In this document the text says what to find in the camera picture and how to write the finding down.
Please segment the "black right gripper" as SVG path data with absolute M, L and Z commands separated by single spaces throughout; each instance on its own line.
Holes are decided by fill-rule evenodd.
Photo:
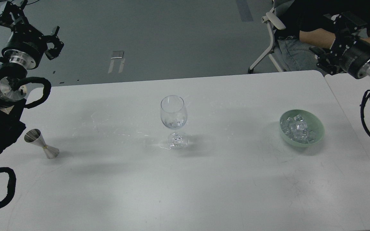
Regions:
M 355 79 L 370 77 L 370 43 L 358 35 L 367 28 L 367 22 L 352 12 L 323 16 L 332 21 L 335 39 L 331 50 L 309 48 L 316 56 L 316 66 L 329 75 L 348 73 Z

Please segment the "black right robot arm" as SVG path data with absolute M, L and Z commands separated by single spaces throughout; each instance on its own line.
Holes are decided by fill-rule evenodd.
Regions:
M 330 50 L 310 48 L 317 56 L 317 67 L 330 75 L 345 72 L 355 79 L 370 77 L 370 43 L 358 35 L 367 23 L 351 12 L 343 12 L 333 20 L 333 27 L 336 38 Z M 370 137 L 364 113 L 367 101 L 370 101 L 370 90 L 365 91 L 360 104 L 361 123 Z

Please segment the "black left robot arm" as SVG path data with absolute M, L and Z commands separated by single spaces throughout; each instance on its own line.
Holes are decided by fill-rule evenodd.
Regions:
M 28 1 L 20 5 L 7 1 L 0 9 L 0 25 L 11 30 L 10 38 L 0 57 L 0 154 L 14 144 L 26 125 L 20 121 L 23 110 L 37 107 L 50 95 L 51 83 L 42 77 L 27 77 L 45 55 L 49 60 L 61 53 L 64 43 L 58 37 L 59 27 L 44 35 L 32 26 L 24 14 Z M 0 209 L 8 205 L 15 194 L 16 174 L 9 167 L 0 167 L 8 175 L 6 197 Z

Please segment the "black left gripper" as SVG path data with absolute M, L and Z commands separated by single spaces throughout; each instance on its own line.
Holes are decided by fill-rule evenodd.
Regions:
M 25 69 L 33 70 L 39 66 L 43 54 L 49 60 L 57 58 L 64 43 L 58 37 L 60 26 L 53 28 L 50 35 L 44 35 L 29 24 L 23 11 L 27 4 L 28 0 L 22 0 L 20 5 L 7 1 L 0 7 L 0 26 L 11 30 L 11 35 L 1 54 L 7 59 L 17 52 L 25 54 Z M 47 44 L 53 44 L 53 48 L 47 48 Z

